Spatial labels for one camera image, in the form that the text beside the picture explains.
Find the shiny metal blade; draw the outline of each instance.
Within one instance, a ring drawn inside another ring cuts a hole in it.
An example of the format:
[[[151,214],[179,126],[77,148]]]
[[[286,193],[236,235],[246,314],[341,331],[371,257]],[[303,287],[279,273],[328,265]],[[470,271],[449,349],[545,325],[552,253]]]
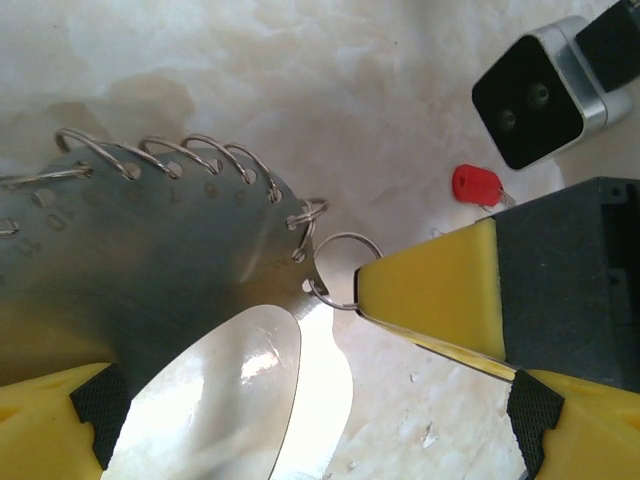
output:
[[[225,322],[136,396],[103,480],[267,480],[299,359],[285,310],[261,305]]]
[[[353,379],[333,337],[334,311],[318,303],[299,320],[298,388],[289,427],[271,480],[322,478],[353,401]]]

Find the gray metal plate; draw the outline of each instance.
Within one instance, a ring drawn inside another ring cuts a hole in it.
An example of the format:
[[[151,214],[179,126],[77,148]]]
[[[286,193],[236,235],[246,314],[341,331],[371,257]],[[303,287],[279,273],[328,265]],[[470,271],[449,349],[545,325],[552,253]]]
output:
[[[301,288],[309,277],[320,282],[311,252],[302,263],[291,258],[304,228],[285,225],[301,205],[279,178],[283,199],[272,204],[259,171],[248,185],[214,150],[195,152],[219,158],[220,175],[179,153],[159,156],[182,166],[178,180],[107,150],[138,165],[140,178],[125,179],[82,148],[46,171],[85,161],[91,178],[26,184],[0,197],[0,217],[20,226],[0,239],[0,385],[117,362],[134,396],[249,307],[281,306],[300,319],[317,305]],[[257,170],[250,159],[238,160]],[[41,189],[53,192],[52,205],[35,201]]]

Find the black device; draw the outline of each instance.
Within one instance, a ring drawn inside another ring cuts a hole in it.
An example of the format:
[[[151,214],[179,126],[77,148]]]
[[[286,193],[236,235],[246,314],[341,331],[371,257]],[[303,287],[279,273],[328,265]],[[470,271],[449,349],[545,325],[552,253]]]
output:
[[[640,74],[640,1],[592,23],[568,17],[529,32],[473,88],[473,103],[515,170],[585,140],[632,109]]]
[[[640,392],[640,181],[595,178],[494,218],[507,362]]]

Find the white marble surface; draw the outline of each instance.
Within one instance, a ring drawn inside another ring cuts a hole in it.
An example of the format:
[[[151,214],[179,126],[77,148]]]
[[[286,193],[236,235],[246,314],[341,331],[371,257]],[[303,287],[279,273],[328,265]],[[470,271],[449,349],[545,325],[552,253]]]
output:
[[[249,145],[299,195],[329,198],[319,237],[354,230],[389,253],[482,214],[451,198],[459,163],[498,171],[520,201],[557,189],[562,175],[640,175],[637,110],[557,163],[514,173],[471,104],[475,81],[517,36],[609,3],[4,2],[0,168],[46,164],[60,126],[130,142],[215,134]],[[323,255],[337,299],[348,299],[353,268],[367,259],[348,245]],[[335,333],[355,391],[325,478],[518,477],[504,385],[352,315],[338,316]]]

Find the yellow plastic tool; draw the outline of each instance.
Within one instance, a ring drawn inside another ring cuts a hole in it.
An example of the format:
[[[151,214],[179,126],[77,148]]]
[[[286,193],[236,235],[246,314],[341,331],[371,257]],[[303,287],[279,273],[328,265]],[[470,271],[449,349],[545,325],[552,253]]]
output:
[[[357,273],[356,301],[366,318],[454,359],[460,350],[448,355],[446,343],[504,360],[494,220],[365,265]]]
[[[94,429],[70,394],[109,364],[93,364],[0,388],[0,478],[98,480]]]
[[[508,365],[504,362],[497,361],[493,358],[481,355],[477,352],[459,347],[457,345],[453,345],[451,343],[443,342],[433,337],[428,337],[421,333],[416,333],[397,327],[396,325],[386,324],[372,318],[368,318],[368,320],[384,328],[385,330],[406,338],[410,342],[424,347],[434,353],[437,353],[438,355],[442,355],[443,357],[447,357],[458,363],[473,368],[474,370],[478,370],[482,373],[486,373],[487,375],[491,375],[492,377],[504,380],[506,382],[513,381],[516,370],[511,365]]]
[[[538,480],[640,478],[640,395],[557,373],[531,376],[564,398],[543,437]]]

